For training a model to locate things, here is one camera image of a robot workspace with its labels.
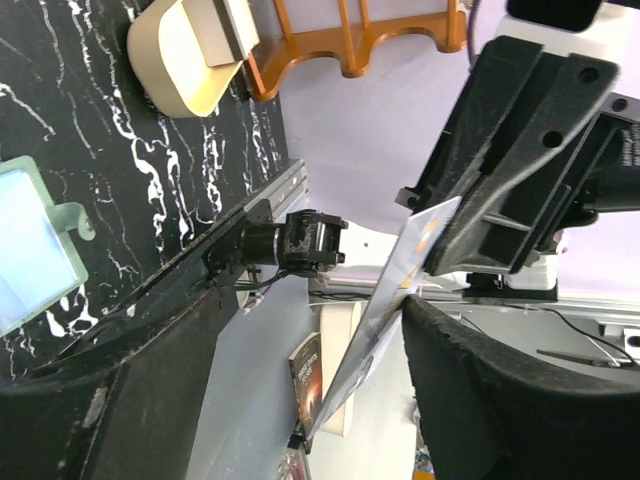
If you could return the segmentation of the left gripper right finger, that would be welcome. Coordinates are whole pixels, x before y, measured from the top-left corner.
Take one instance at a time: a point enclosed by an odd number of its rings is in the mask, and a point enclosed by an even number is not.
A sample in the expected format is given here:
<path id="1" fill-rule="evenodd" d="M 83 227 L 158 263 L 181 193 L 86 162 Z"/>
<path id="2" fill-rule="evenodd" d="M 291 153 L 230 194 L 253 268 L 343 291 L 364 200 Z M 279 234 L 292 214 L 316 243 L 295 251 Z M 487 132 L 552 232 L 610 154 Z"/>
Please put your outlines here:
<path id="1" fill-rule="evenodd" d="M 402 332 L 436 478 L 638 478 L 638 387 L 530 356 L 415 295 Z"/>

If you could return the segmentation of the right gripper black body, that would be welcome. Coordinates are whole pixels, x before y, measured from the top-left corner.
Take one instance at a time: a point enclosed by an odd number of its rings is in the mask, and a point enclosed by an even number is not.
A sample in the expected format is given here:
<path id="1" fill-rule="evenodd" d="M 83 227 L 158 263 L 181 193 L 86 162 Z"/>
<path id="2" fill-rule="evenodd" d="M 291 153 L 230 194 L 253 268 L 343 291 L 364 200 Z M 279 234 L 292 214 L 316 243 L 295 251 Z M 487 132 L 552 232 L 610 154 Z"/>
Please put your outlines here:
<path id="1" fill-rule="evenodd" d="M 512 189 L 507 218 L 528 230 L 492 226 L 479 249 L 501 272 L 516 273 L 551 251 L 557 232 L 595 223 L 601 213 L 639 209 L 639 100 L 612 93 L 564 150 Z"/>

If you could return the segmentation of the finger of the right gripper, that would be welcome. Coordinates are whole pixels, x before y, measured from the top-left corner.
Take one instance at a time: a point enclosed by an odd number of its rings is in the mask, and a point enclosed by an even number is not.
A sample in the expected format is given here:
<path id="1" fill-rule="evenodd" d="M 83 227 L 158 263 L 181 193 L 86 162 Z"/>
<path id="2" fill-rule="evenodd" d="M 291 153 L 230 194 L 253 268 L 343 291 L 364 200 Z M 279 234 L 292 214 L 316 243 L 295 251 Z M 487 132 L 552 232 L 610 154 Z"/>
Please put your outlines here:
<path id="1" fill-rule="evenodd" d="M 400 189 L 397 204 L 424 210 L 471 190 L 542 52 L 540 44 L 510 36 L 485 45 L 416 185 Z"/>
<path id="2" fill-rule="evenodd" d="M 598 114 L 618 76 L 610 61 L 541 54 L 492 140 L 481 175 L 427 257 L 432 275 L 456 270 L 507 274 L 479 249 L 492 226 L 527 231 L 502 212 L 508 193 L 560 154 Z"/>

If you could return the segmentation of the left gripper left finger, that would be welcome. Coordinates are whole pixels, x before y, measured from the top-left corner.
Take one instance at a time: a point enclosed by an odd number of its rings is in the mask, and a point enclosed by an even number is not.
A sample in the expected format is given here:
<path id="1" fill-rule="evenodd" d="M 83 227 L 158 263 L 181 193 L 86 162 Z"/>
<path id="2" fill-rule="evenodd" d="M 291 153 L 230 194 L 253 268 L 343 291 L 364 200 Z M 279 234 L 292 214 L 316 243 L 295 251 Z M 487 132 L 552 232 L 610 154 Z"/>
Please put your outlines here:
<path id="1" fill-rule="evenodd" d="M 3 381 L 2 478 L 185 478 L 222 318 L 211 289 L 118 338 Z"/>

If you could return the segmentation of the green card holder wallet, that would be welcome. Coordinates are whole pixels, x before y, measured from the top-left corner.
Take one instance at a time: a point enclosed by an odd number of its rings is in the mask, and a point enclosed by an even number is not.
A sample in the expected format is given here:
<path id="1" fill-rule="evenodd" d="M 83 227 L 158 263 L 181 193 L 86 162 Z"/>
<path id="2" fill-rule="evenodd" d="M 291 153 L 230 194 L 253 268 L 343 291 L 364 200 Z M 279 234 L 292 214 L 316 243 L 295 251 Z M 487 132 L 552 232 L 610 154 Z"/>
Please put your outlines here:
<path id="1" fill-rule="evenodd" d="M 31 321 L 89 278 L 70 232 L 96 232 L 85 207 L 57 204 L 35 160 L 1 163 L 1 334 Z"/>

